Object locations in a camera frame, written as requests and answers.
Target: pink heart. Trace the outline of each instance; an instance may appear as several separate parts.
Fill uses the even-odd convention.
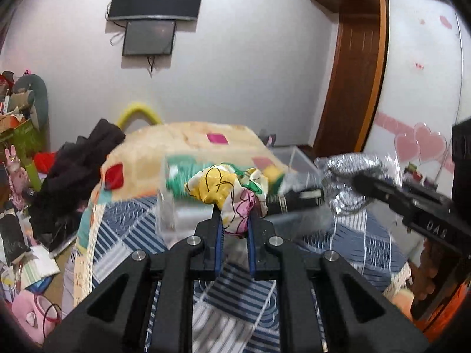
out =
[[[420,147],[417,141],[406,134],[396,135],[394,138],[394,147],[399,162],[414,160],[420,154]]]
[[[414,139],[420,146],[420,163],[438,159],[447,149],[447,140],[440,133],[432,133],[425,123],[414,127]]]

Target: patterned bedspread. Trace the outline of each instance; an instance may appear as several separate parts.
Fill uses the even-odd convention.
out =
[[[94,289],[132,251],[167,250],[156,235],[157,198],[146,197],[96,206],[99,222],[90,232],[85,287]],[[410,275],[394,240],[366,211],[337,218],[325,232],[306,235],[300,247],[335,249],[378,290],[390,296]],[[157,306],[155,294],[147,329],[148,350]],[[246,241],[225,240],[225,263],[214,282],[195,282],[194,352],[278,352],[276,282],[255,282],[248,272]]]

